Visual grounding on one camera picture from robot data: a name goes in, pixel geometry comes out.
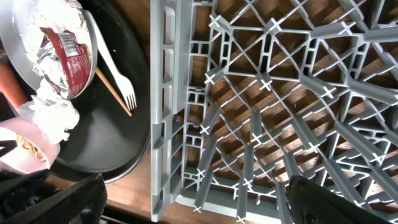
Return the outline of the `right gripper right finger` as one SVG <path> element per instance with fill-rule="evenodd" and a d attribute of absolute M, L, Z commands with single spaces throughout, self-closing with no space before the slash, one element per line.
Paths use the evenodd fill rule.
<path fill-rule="evenodd" d="M 286 196 L 287 208 L 294 223 L 389 223 L 301 175 L 290 178 Z"/>

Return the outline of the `red foil snack wrapper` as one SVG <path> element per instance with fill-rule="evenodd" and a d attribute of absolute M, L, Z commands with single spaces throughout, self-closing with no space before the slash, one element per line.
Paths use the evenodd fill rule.
<path fill-rule="evenodd" d="M 89 83 L 91 57 L 88 46 L 78 43 L 69 30 L 55 32 L 41 27 L 44 37 L 36 54 L 37 74 L 55 88 L 62 98 L 76 98 Z"/>

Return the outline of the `peanut shells pile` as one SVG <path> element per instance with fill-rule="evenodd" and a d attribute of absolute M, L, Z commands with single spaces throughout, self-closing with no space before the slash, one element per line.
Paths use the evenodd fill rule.
<path fill-rule="evenodd" d="M 36 159 L 39 161 L 45 161 L 46 157 L 44 156 L 43 152 L 35 146 L 32 142 L 30 142 L 28 139 L 25 137 L 17 134 L 16 135 L 16 141 L 18 145 L 28 151 L 31 155 L 33 155 Z"/>

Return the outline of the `white paper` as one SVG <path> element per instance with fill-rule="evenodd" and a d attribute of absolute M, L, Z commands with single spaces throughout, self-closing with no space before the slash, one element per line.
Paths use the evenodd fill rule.
<path fill-rule="evenodd" d="M 70 133 L 79 122 L 80 114 L 70 100 L 62 98 L 56 89 L 45 79 L 32 100 L 18 108 L 22 119 L 35 124 L 44 139 L 51 144 L 67 141 Z"/>

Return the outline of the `orange carrot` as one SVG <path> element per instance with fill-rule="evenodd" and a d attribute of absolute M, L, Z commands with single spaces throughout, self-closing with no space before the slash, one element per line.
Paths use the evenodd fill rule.
<path fill-rule="evenodd" d="M 1 62 L 1 93 L 6 97 L 10 104 L 15 108 L 28 102 L 14 72 L 10 66 Z"/>

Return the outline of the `white tissue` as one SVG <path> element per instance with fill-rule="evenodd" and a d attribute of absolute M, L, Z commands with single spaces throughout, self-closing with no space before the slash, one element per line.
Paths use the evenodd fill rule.
<path fill-rule="evenodd" d="M 82 10 L 77 0 L 38 0 L 34 1 L 30 23 L 38 28 L 60 32 L 88 32 Z"/>

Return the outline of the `pink bowl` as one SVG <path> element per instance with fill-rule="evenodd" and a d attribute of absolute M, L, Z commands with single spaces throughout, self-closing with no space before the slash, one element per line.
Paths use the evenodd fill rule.
<path fill-rule="evenodd" d="M 45 161 L 39 161 L 28 151 L 21 148 L 16 135 L 19 134 L 39 148 Z M 1 141 L 11 142 L 12 150 L 1 156 L 1 168 L 11 169 L 21 174 L 30 174 L 38 170 L 49 169 L 60 152 L 59 144 L 51 144 L 42 136 L 41 130 L 33 123 L 21 118 L 12 118 L 1 122 Z"/>

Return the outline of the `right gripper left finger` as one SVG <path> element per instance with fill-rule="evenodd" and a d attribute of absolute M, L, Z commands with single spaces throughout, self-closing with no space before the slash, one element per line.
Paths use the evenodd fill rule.
<path fill-rule="evenodd" d="M 45 184 L 47 169 L 1 181 L 1 223 L 99 223 L 107 201 L 103 177 L 93 174 L 67 189 Z"/>

